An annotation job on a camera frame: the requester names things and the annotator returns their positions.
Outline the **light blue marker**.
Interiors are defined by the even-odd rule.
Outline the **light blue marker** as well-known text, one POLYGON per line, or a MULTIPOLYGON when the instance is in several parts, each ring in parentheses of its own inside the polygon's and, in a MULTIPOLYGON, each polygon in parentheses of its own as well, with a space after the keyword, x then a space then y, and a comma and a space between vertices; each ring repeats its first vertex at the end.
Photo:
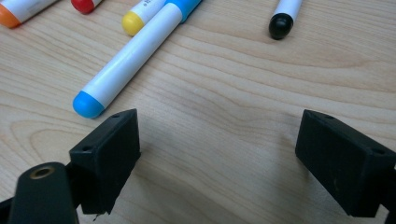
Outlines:
POLYGON ((83 118, 101 115, 163 41, 202 0, 166 0, 155 16, 88 82, 73 100, 83 118))

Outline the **orange marker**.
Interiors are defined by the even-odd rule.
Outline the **orange marker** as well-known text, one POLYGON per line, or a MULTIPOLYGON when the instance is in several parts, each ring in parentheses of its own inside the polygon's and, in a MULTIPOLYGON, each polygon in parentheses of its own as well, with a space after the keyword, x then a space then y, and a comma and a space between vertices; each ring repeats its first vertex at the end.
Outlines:
POLYGON ((15 28, 58 0, 0 0, 0 24, 15 28))

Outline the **black marker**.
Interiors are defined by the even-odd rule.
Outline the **black marker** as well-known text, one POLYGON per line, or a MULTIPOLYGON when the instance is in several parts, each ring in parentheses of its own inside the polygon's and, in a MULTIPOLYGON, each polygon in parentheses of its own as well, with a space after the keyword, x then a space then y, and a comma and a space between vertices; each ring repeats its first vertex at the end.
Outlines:
POLYGON ((273 39, 282 39, 290 33, 302 3, 303 0, 279 0, 268 26, 273 39))

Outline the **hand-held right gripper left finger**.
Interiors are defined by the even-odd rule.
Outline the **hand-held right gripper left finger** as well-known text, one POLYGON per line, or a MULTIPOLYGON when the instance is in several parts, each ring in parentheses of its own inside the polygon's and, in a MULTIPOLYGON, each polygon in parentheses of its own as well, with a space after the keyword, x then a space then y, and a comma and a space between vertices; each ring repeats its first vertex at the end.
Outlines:
POLYGON ((107 118, 69 151, 73 200, 85 214, 110 213, 138 159, 137 111, 107 118))

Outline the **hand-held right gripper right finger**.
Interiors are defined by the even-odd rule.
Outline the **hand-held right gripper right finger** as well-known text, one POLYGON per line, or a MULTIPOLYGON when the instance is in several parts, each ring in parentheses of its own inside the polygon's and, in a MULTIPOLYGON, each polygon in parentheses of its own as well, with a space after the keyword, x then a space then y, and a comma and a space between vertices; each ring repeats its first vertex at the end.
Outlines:
POLYGON ((396 217, 396 152, 330 115, 303 113, 297 158, 353 217, 396 217))

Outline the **yellow marker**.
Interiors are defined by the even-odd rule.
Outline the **yellow marker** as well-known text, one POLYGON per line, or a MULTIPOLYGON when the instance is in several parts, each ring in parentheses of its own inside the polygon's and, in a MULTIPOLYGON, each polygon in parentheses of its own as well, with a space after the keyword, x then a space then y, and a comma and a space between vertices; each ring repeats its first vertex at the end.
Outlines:
POLYGON ((136 35, 164 6, 166 0, 141 0, 122 18, 121 26, 127 35, 136 35))

